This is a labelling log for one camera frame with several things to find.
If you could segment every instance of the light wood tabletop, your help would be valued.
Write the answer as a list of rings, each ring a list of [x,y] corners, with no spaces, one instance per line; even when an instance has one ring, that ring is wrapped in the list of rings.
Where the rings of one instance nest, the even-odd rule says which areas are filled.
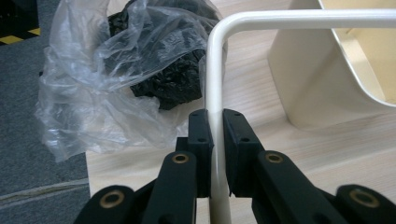
[[[288,8],[289,0],[213,0],[223,17],[241,11]],[[267,150],[288,155],[318,188],[360,184],[396,203],[396,114],[360,119],[314,132],[292,126],[267,62],[276,31],[233,35],[223,85],[225,108],[244,114]],[[139,189],[155,179],[174,148],[131,147],[113,154],[87,152],[91,195],[110,185]],[[256,223],[250,199],[231,198],[233,223]],[[197,223],[208,223],[207,199]]]

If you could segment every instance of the bent white tube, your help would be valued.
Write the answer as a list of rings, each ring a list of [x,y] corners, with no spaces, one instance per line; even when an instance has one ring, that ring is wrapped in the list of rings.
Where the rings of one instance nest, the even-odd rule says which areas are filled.
[[[222,125],[222,45],[233,34],[270,29],[396,28],[394,9],[278,10],[243,12],[220,21],[206,52],[205,107],[215,144],[212,156],[211,223],[231,223]]]

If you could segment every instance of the transparent plastic bag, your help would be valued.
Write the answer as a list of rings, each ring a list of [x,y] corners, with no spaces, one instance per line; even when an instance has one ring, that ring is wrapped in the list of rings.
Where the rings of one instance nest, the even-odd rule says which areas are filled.
[[[110,37],[108,3],[63,0],[52,23],[35,115],[56,161],[86,150],[173,147],[187,134],[188,114],[203,107],[197,100],[163,111],[157,98],[134,97],[129,87],[205,50],[219,21],[215,8],[203,0],[137,0],[128,6],[128,28]]]

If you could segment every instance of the gray carpet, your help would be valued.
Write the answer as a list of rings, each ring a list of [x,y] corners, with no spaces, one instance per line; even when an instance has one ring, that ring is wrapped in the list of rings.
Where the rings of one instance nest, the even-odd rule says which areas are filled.
[[[0,223],[72,223],[89,200],[85,155],[56,163],[40,143],[34,117],[58,3],[37,1],[40,37],[0,47]],[[47,191],[35,193],[42,188]]]

